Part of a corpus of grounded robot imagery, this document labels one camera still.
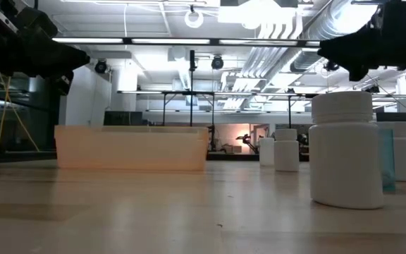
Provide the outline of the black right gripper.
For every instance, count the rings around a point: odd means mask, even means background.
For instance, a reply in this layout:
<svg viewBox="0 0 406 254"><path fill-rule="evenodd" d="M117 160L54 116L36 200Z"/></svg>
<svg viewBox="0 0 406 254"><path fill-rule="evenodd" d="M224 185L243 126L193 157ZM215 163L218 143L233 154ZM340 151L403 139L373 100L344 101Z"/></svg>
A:
<svg viewBox="0 0 406 254"><path fill-rule="evenodd" d="M381 7L381 28L357 32L320 42L317 54L342 67L370 65L379 40L386 43L388 64L406 68L406 0L388 0ZM360 81L369 72L363 66L349 70L349 81Z"/></svg>

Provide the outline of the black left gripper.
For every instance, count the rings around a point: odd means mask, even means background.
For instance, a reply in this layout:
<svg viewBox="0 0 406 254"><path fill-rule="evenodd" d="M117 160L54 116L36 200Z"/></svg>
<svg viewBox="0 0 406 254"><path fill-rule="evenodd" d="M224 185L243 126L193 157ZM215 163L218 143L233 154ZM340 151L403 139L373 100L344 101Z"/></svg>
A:
<svg viewBox="0 0 406 254"><path fill-rule="evenodd" d="M26 7L39 10L39 0ZM22 9L17 9L15 0L0 0L0 11ZM67 95L73 82L72 71L89 62L90 56L83 50L58 43L43 32L28 30L15 34L0 21L1 72L17 71L43 78L60 75L56 79L57 88L62 95Z"/></svg>

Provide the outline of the teal translucent pill bottle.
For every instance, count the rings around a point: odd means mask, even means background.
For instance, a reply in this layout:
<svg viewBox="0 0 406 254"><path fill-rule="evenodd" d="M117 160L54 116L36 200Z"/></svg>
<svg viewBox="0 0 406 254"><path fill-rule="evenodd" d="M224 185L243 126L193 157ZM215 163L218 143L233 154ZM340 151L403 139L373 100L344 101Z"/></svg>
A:
<svg viewBox="0 0 406 254"><path fill-rule="evenodd" d="M393 131L381 128L379 130L379 155L382 178L382 188L384 192L395 190L395 161Z"/></svg>

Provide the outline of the small white pill bottle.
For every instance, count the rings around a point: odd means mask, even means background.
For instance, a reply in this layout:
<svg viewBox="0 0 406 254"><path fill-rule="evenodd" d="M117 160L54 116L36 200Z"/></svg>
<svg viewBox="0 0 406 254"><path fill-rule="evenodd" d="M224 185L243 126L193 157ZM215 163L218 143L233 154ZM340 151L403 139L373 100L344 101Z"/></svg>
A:
<svg viewBox="0 0 406 254"><path fill-rule="evenodd" d="M259 163L262 167L274 165L274 142L273 138L259 139Z"/></svg>

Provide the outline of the large white pill bottle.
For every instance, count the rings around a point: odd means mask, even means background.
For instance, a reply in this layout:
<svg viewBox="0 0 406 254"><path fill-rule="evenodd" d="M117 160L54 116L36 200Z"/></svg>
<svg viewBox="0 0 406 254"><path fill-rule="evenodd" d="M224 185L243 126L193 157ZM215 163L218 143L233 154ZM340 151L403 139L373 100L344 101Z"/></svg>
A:
<svg viewBox="0 0 406 254"><path fill-rule="evenodd" d="M334 92L312 99L309 173L313 201L358 210L383 206L379 128L372 119L368 92Z"/></svg>

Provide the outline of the translucent orange plastic basket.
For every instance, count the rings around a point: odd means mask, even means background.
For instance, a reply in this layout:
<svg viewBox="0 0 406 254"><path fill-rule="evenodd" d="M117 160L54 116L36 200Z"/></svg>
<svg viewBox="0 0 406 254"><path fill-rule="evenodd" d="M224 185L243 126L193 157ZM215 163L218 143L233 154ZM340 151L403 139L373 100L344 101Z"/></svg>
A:
<svg viewBox="0 0 406 254"><path fill-rule="evenodd" d="M209 133L205 127L56 126L61 169L204 171Z"/></svg>

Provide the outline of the wide black monitor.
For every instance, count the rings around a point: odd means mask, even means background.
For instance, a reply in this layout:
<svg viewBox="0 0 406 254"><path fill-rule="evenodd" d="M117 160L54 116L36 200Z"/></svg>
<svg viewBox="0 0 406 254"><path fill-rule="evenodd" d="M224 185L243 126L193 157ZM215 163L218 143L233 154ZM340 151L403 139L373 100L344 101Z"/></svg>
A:
<svg viewBox="0 0 406 254"><path fill-rule="evenodd" d="M406 138L406 113L379 112L376 114L376 125L392 130L394 138Z"/></svg>

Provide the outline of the cardboard box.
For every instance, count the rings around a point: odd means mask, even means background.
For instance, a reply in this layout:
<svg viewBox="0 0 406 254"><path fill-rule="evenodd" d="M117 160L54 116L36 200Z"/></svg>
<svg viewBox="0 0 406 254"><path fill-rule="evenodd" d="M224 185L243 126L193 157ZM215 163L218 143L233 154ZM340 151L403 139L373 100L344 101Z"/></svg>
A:
<svg viewBox="0 0 406 254"><path fill-rule="evenodd" d="M242 146L241 145L229 145L225 144L221 147L221 149L226 153L226 154L237 154L242 152Z"/></svg>

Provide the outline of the black background frame rig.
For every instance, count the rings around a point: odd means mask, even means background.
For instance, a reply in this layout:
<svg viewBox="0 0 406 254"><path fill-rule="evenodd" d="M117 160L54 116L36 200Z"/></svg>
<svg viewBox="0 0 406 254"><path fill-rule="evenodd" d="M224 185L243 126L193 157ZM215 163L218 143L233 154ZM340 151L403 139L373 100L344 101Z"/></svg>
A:
<svg viewBox="0 0 406 254"><path fill-rule="evenodd" d="M205 92L205 91L193 91L193 90L176 90L176 91L159 91L159 90L139 90L139 91L123 91L118 90L117 93L119 94L134 94L134 95L163 95L163 125L165 125L165 110L166 110L166 96L167 95L182 95L182 96L191 96L193 99L194 96L198 95L209 95L213 97L211 103L214 103L216 96L235 96L235 97L250 97L250 96L265 96L265 97L284 97L285 101L288 102L288 126L292 126L292 105L291 105L291 98L298 97L298 98L305 98L305 99L312 99L316 97L317 93L265 93L265 92Z"/></svg>

